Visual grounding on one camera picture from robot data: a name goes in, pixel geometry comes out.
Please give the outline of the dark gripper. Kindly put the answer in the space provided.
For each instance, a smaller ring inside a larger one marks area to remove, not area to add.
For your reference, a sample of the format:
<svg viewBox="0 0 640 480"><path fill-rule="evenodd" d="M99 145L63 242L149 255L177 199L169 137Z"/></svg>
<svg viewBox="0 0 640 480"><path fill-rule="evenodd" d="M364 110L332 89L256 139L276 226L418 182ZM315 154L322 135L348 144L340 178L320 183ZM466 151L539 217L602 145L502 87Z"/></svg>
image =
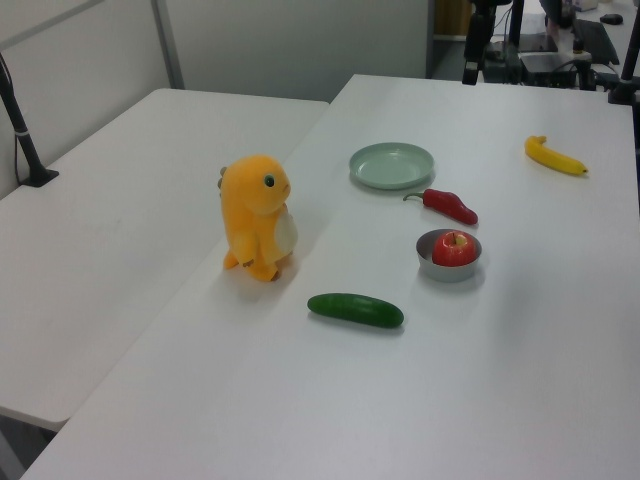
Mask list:
<svg viewBox="0 0 640 480"><path fill-rule="evenodd" d="M473 6L474 10L469 20L465 41L464 58L466 63L462 77L464 85L477 83L481 71L481 66L478 63L490 41L495 24L495 3L473 3Z"/></svg>

